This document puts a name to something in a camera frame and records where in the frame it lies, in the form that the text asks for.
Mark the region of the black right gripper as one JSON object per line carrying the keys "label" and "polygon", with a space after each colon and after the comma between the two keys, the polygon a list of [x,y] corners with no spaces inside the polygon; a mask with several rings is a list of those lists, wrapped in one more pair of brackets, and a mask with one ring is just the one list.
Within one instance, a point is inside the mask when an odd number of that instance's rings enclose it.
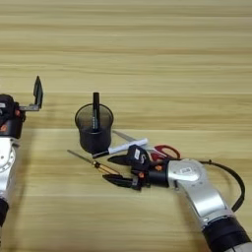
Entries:
{"label": "black right gripper", "polygon": [[[109,162],[129,165],[130,161],[126,155],[113,156],[108,159]],[[131,188],[140,191],[142,187],[151,185],[168,187],[168,161],[150,161],[145,165],[135,165],[131,168],[131,173],[136,175],[134,178],[126,178],[119,174],[105,174],[103,178],[108,182],[125,188]]]}

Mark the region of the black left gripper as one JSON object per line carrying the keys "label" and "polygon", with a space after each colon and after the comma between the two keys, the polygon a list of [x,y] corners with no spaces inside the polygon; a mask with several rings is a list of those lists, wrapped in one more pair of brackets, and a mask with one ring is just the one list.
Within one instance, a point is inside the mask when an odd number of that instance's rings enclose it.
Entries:
{"label": "black left gripper", "polygon": [[[33,87],[34,103],[23,105],[21,111],[40,111],[43,101],[43,89],[40,77],[36,77]],[[19,112],[13,118],[7,120],[0,126],[0,137],[20,138],[22,134],[23,123],[26,120],[26,114]]]}

